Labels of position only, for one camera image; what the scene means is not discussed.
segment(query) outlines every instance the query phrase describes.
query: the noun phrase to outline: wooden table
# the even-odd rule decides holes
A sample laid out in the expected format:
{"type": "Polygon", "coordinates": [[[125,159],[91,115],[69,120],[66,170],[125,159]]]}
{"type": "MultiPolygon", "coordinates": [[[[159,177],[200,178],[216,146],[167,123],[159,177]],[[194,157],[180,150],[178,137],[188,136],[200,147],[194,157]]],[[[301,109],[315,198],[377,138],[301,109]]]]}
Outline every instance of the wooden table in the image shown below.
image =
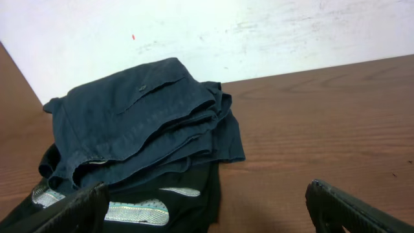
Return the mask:
{"type": "MultiPolygon", "coordinates": [[[[221,165],[210,232],[314,232],[304,197],[314,178],[414,225],[413,64],[405,56],[223,84],[247,160],[221,165]]],[[[51,117],[30,114],[1,132],[0,218],[39,181],[53,142],[51,117]]]]}

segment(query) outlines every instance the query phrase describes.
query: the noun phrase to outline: white wall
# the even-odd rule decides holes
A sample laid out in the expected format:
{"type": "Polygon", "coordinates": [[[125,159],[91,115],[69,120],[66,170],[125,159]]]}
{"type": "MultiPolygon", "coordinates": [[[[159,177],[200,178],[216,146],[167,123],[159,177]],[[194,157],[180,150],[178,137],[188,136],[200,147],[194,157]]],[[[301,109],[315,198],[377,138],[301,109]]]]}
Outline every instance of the white wall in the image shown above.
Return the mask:
{"type": "Polygon", "coordinates": [[[413,54],[414,1],[0,0],[0,39],[46,103],[172,56],[231,82],[413,54]]]}

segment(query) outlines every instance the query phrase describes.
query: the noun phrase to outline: folded clothing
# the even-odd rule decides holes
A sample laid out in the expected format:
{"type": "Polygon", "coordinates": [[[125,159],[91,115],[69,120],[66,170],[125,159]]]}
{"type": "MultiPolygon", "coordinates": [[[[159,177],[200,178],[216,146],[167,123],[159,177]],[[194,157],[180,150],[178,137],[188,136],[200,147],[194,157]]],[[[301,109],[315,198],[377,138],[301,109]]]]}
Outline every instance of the folded clothing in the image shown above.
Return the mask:
{"type": "Polygon", "coordinates": [[[67,195],[96,181],[132,176],[134,187],[192,164],[243,161],[231,103],[219,83],[195,81],[176,58],[81,85],[44,106],[55,144],[39,172],[67,195]]]}
{"type": "MultiPolygon", "coordinates": [[[[65,198],[45,181],[10,213],[0,230],[65,198]]],[[[103,232],[207,232],[217,221],[220,202],[218,164],[192,166],[183,173],[165,173],[150,182],[112,192],[103,232]]]]}

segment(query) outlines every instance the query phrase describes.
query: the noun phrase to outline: wood grain surface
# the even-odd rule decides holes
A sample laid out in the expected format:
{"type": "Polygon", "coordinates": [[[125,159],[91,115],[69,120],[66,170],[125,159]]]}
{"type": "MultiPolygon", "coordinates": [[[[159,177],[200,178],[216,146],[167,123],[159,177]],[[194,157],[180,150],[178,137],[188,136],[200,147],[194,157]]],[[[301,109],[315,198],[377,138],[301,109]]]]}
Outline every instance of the wood grain surface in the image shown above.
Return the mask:
{"type": "MultiPolygon", "coordinates": [[[[314,232],[305,206],[314,178],[414,225],[413,63],[405,56],[223,84],[247,160],[221,165],[210,232],[314,232]]],[[[30,114],[1,132],[0,219],[39,181],[53,142],[51,118],[30,114]]]]}

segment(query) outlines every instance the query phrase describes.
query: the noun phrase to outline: silver reflective strip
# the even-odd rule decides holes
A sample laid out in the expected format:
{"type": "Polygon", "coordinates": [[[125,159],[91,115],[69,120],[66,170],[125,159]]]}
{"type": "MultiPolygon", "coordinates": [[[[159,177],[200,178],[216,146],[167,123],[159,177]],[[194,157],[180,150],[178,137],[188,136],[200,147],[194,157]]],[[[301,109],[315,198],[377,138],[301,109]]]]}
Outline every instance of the silver reflective strip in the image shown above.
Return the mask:
{"type": "Polygon", "coordinates": [[[109,203],[105,220],[163,226],[168,223],[167,207],[157,199],[138,204],[109,203]]]}
{"type": "Polygon", "coordinates": [[[90,161],[90,162],[87,162],[86,164],[104,164],[106,162],[108,161],[90,161]]]}
{"type": "Polygon", "coordinates": [[[47,189],[41,193],[39,193],[39,190],[33,191],[32,194],[32,201],[35,204],[42,205],[43,208],[49,207],[50,205],[62,200],[65,198],[64,195],[61,195],[51,189],[47,189]]]}
{"type": "Polygon", "coordinates": [[[181,195],[186,195],[188,197],[198,197],[200,196],[200,191],[192,188],[160,188],[161,190],[176,192],[181,195]]]}
{"type": "MultiPolygon", "coordinates": [[[[50,188],[37,186],[32,192],[32,202],[47,208],[65,198],[50,188]]],[[[163,226],[168,223],[169,214],[165,204],[158,199],[150,199],[137,204],[109,202],[106,221],[140,223],[163,226]]]]}

